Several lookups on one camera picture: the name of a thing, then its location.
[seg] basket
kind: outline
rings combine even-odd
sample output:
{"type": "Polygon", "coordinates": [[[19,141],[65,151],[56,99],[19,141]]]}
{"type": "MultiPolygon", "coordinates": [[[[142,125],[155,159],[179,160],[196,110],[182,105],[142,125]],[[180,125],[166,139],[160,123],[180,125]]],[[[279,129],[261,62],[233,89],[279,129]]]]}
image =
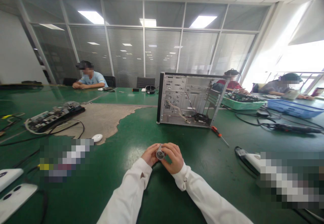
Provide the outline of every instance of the basket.
{"type": "Polygon", "coordinates": [[[268,107],[300,118],[313,118],[324,112],[324,109],[298,104],[282,99],[268,100],[268,107]]]}
{"type": "Polygon", "coordinates": [[[267,101],[259,101],[259,102],[254,102],[254,103],[241,103],[238,101],[234,101],[232,99],[229,99],[227,97],[223,97],[222,104],[225,106],[228,106],[232,109],[236,110],[248,110],[248,109],[259,109],[261,106],[263,106],[267,101]]]}

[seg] blue t-shirt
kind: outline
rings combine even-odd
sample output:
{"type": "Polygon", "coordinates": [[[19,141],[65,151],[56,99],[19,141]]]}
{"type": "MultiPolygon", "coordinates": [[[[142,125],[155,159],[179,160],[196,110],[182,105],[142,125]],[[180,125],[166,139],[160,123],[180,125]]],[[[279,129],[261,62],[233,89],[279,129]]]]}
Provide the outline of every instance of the blue t-shirt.
{"type": "Polygon", "coordinates": [[[105,84],[105,87],[108,87],[104,76],[102,74],[100,74],[99,72],[93,72],[92,79],[90,79],[88,75],[85,75],[79,80],[79,82],[81,82],[82,84],[86,84],[86,85],[93,85],[93,84],[103,82],[105,84]]]}

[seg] open computer case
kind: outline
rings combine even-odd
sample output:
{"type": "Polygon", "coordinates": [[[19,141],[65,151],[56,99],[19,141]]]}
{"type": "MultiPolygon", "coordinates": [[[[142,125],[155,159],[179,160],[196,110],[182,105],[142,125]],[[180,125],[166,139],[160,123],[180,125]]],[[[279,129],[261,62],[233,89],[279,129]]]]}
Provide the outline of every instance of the open computer case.
{"type": "Polygon", "coordinates": [[[161,72],[157,124],[211,127],[229,80],[229,76],[161,72]],[[212,89],[218,80],[226,81],[221,91],[212,89]]]}

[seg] wall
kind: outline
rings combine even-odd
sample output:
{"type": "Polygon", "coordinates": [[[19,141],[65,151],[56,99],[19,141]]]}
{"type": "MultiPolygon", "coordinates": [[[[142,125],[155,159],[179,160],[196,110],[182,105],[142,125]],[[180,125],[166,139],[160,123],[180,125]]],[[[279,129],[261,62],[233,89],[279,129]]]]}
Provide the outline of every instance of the wall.
{"type": "Polygon", "coordinates": [[[1,83],[48,84],[18,17],[0,11],[0,24],[1,83]]]}
{"type": "Polygon", "coordinates": [[[288,46],[290,39],[308,7],[308,3],[282,4],[274,17],[274,22],[262,38],[247,75],[243,87],[252,89],[252,83],[264,83],[279,57],[288,46]]]}

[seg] screwdriver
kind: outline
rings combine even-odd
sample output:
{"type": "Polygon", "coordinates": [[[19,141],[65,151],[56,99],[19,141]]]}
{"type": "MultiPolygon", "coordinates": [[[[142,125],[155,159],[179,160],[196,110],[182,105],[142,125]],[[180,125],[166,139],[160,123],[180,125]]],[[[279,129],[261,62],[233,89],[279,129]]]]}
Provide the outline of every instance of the screwdriver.
{"type": "Polygon", "coordinates": [[[222,137],[222,134],[218,132],[218,130],[217,130],[217,128],[216,128],[215,126],[212,126],[212,131],[214,131],[214,132],[217,134],[218,137],[222,138],[222,140],[225,142],[225,144],[226,144],[228,147],[230,147],[230,146],[227,144],[226,140],[224,140],[224,138],[222,137]]]}

